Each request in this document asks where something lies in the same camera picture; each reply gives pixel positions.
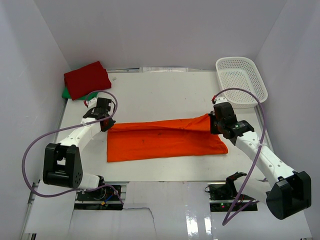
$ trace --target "orange-red towel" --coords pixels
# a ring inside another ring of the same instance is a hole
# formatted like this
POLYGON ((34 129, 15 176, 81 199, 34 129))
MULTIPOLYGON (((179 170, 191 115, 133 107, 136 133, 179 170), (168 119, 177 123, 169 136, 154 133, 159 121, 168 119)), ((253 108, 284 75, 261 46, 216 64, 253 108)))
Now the orange-red towel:
POLYGON ((218 135, 210 134, 210 118, 116 123, 107 134, 107 161, 227 154, 218 135))

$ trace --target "plastic laundry basket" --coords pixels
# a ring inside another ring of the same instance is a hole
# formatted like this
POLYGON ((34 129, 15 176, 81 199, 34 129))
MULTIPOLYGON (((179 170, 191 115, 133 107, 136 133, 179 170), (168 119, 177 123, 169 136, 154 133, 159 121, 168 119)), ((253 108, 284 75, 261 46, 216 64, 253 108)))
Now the plastic laundry basket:
MULTIPOLYGON (((255 63, 246 57, 224 57, 215 63, 218 84, 221 90, 240 88, 253 93, 260 102, 268 97, 265 84, 255 63)), ((258 103, 249 94, 230 90, 223 93, 235 109, 253 108, 258 103)))

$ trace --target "red cloth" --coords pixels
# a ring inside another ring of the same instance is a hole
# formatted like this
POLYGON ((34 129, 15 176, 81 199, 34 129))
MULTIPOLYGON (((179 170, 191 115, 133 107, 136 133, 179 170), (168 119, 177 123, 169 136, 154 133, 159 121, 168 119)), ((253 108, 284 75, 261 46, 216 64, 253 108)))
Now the red cloth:
POLYGON ((96 90, 111 88, 107 70, 99 61, 64 74, 64 83, 72 100, 96 90))

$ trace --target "blue wire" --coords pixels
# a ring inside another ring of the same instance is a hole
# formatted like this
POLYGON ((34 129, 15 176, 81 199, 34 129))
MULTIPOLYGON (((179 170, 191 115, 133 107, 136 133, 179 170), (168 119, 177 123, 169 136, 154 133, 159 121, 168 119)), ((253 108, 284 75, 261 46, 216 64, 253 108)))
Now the blue wire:
POLYGON ((114 195, 109 196, 104 202, 106 203, 110 198, 112 198, 114 195))

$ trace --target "folded cloth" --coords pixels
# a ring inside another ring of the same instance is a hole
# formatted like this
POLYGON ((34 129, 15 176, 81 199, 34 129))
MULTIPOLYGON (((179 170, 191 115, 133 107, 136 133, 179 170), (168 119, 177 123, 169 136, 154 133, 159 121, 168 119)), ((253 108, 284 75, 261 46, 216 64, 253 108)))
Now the folded cloth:
POLYGON ((210 118, 116 123, 107 133, 107 162, 179 156, 227 154, 218 135, 210 134, 210 118))
MULTIPOLYGON (((96 96, 98 95, 97 92, 94 92, 94 93, 91 93, 89 96, 87 95, 84 95, 82 97, 79 97, 77 100, 87 100, 87 101, 90 101, 91 99, 95 98, 96 96)), ((70 99, 71 96, 70 96, 70 93, 68 91, 68 88, 67 87, 64 87, 64 90, 62 92, 62 98, 64 99, 70 99)))
POLYGON ((64 74, 64 83, 72 100, 95 90, 111 88, 107 71, 99 61, 64 74))

